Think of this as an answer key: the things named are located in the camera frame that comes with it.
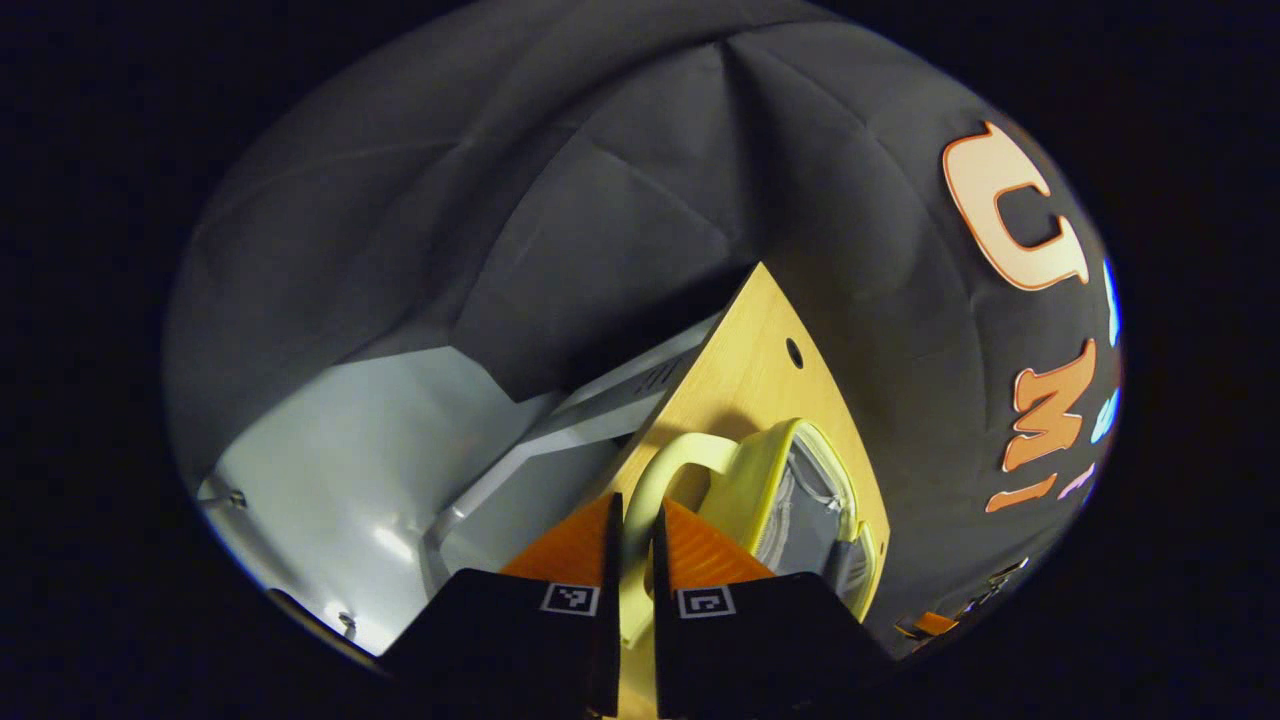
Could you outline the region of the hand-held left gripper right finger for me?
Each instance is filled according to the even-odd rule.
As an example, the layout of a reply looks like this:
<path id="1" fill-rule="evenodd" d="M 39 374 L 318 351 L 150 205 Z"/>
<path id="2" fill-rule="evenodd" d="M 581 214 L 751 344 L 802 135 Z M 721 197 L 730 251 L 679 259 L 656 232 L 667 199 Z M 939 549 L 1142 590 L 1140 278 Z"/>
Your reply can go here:
<path id="1" fill-rule="evenodd" d="M 663 719 L 850 719 L 893 667 L 817 574 L 771 571 L 681 503 L 652 561 Z"/>

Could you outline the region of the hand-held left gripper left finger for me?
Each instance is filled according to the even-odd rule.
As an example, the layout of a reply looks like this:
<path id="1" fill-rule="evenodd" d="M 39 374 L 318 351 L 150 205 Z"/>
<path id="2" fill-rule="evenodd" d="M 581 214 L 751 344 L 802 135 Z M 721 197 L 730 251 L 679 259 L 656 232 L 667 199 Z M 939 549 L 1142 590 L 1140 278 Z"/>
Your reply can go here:
<path id="1" fill-rule="evenodd" d="M 499 571 L 458 570 L 381 669 L 429 719 L 613 717 L 622 524 L 607 495 Z"/>

